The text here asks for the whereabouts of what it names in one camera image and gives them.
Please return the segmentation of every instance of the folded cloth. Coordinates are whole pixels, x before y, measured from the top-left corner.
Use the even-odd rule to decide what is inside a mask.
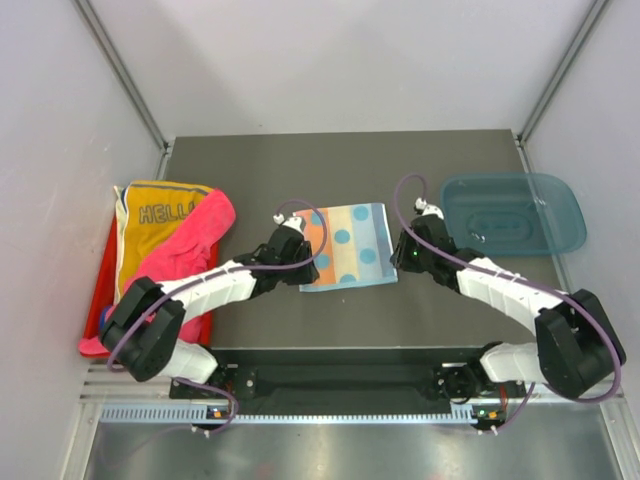
[[[229,230],[235,218],[235,210],[227,196],[220,190],[213,190],[177,225],[166,241],[142,260],[134,275],[127,279],[124,291],[144,276],[162,282],[206,271],[211,246]],[[108,318],[110,312],[103,313]],[[180,339],[197,342],[199,332],[200,317],[197,317],[182,326]],[[85,355],[108,353],[97,337],[80,340],[78,348]]]
[[[116,201],[116,303],[142,260],[176,231],[211,190],[186,183],[137,181],[120,192]]]
[[[390,262],[392,247],[384,204],[366,203],[319,209],[329,230],[327,245],[316,258],[320,278],[301,292],[368,287],[398,281]],[[306,221],[304,235],[317,251],[322,224],[311,210],[296,212]]]

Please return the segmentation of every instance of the white backdrop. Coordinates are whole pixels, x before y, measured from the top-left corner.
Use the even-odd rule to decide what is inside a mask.
[[[529,142],[535,169],[565,180],[587,224],[566,255],[598,294],[629,357],[623,387],[640,424],[640,3],[611,2]]]
[[[0,15],[0,478],[58,477],[113,184],[159,160],[69,0]]]
[[[591,0],[93,0],[164,134],[519,130]]]

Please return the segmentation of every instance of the red cloth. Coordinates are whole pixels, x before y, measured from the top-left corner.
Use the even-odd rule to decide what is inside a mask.
[[[235,219],[236,212],[229,198],[221,190],[212,191],[166,242],[147,255],[136,274],[127,281],[125,291],[140,277],[162,282],[206,271],[211,246],[231,228]],[[182,326],[180,339],[196,343],[199,333],[200,317],[196,317]],[[78,349],[86,356],[108,353],[98,337],[83,338]]]

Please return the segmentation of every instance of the polka dot cloth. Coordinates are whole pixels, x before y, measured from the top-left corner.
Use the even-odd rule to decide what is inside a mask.
[[[365,287],[398,281],[391,265],[391,236],[384,205],[369,203],[320,209],[329,229],[325,250],[316,258],[320,278],[304,292]],[[322,242],[320,217],[306,210],[305,237],[316,251]]]

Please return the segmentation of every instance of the yellow towel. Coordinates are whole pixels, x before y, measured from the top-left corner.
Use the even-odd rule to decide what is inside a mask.
[[[118,257],[114,301],[140,262],[178,228],[212,189],[202,185],[143,180],[116,188]]]

